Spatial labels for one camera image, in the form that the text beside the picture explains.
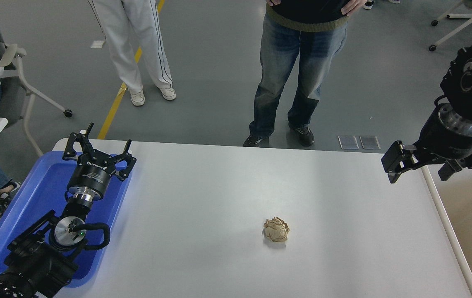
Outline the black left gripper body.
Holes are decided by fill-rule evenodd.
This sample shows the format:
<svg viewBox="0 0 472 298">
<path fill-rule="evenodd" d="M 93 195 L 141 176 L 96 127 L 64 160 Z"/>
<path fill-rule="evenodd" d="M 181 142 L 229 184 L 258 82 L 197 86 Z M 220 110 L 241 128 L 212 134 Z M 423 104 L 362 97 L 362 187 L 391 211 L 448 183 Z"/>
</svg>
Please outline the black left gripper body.
<svg viewBox="0 0 472 298">
<path fill-rule="evenodd" d="M 104 195 L 111 176 L 115 173 L 112 158 L 112 155 L 101 151 L 96 151 L 95 157 L 91 157 L 88 153 L 78 155 L 77 165 L 67 184 L 69 193 L 90 191 L 94 195 Z"/>
</svg>

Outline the person's left hand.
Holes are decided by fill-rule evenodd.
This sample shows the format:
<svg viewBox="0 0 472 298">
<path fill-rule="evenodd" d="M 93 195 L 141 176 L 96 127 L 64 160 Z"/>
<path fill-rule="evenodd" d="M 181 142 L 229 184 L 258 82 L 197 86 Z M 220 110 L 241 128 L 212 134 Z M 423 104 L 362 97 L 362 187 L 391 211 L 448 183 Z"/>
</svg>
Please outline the person's left hand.
<svg viewBox="0 0 472 298">
<path fill-rule="evenodd" d="M 367 1 L 366 0 L 348 0 L 346 4 L 341 8 L 340 12 L 342 15 L 351 16 L 353 13 L 358 11 Z"/>
</svg>

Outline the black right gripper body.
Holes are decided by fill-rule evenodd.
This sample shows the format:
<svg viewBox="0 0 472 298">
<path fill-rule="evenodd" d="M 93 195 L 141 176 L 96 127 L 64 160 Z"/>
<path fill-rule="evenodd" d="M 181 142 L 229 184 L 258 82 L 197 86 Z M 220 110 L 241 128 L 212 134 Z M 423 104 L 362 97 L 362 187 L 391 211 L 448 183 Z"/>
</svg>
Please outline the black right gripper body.
<svg viewBox="0 0 472 298">
<path fill-rule="evenodd" d="M 423 126 L 419 139 L 414 143 L 417 160 L 435 158 L 462 159 L 472 154 L 472 132 L 447 127 L 438 117 L 430 117 Z"/>
</svg>

